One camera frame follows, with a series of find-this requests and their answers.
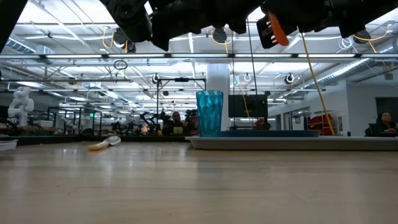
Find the table surface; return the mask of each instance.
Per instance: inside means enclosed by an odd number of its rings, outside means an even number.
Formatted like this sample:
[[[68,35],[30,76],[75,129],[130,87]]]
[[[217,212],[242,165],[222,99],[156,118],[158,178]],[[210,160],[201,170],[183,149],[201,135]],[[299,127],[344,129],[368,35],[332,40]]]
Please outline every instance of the table surface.
[[[0,223],[397,223],[398,152],[90,144],[0,153]]]

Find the person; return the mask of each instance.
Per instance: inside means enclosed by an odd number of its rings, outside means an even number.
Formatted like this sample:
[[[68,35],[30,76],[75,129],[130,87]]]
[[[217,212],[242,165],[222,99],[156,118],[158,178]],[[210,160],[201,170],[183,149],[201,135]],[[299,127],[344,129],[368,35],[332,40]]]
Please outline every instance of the person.
[[[370,124],[369,128],[365,130],[367,136],[383,137],[397,134],[398,129],[394,122],[392,122],[390,112],[383,112],[379,114],[376,124]]]
[[[164,125],[162,134],[166,135],[187,135],[188,128],[187,124],[181,122],[181,116],[179,112],[174,112],[172,115],[173,121],[169,121]]]

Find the blue plastic cup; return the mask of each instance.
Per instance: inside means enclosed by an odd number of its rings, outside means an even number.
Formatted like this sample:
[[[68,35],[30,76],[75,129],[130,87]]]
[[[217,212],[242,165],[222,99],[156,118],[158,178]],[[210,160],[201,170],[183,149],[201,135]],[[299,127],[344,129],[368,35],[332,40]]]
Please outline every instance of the blue plastic cup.
[[[200,137],[219,137],[223,115],[224,93],[217,90],[198,91],[198,128]]]

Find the white pillar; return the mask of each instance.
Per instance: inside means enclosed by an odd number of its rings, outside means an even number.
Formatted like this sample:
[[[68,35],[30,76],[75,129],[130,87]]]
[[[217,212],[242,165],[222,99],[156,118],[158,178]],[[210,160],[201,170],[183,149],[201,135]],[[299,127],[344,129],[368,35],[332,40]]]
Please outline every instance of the white pillar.
[[[226,63],[207,65],[207,90],[219,90],[224,93],[223,117],[221,119],[222,131],[228,130],[230,126],[230,119],[228,117],[229,75],[229,67]]]

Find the black cable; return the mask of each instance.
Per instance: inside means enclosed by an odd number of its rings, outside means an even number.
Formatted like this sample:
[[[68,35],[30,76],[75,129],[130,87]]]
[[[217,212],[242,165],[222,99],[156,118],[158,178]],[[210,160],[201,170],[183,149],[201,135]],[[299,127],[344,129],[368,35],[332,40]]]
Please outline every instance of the black cable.
[[[231,30],[231,37],[232,37],[232,54],[234,54],[234,32]],[[232,80],[232,84],[233,84],[233,99],[234,99],[234,102],[233,102],[233,108],[234,108],[234,111],[233,111],[233,113],[234,113],[234,127],[233,127],[233,130],[235,130],[235,61],[234,61],[234,58],[235,57],[233,57],[232,58],[232,78],[233,78],[233,80]]]
[[[259,97],[257,94],[257,80],[256,80],[256,71],[254,69],[254,59],[253,59],[253,49],[251,47],[251,35],[250,35],[250,26],[249,26],[249,19],[246,19],[248,22],[248,30],[249,30],[249,43],[250,43],[250,54],[251,54],[251,65],[253,67],[253,77],[254,77],[254,87],[256,89],[256,111],[257,111],[257,121],[259,121]]]

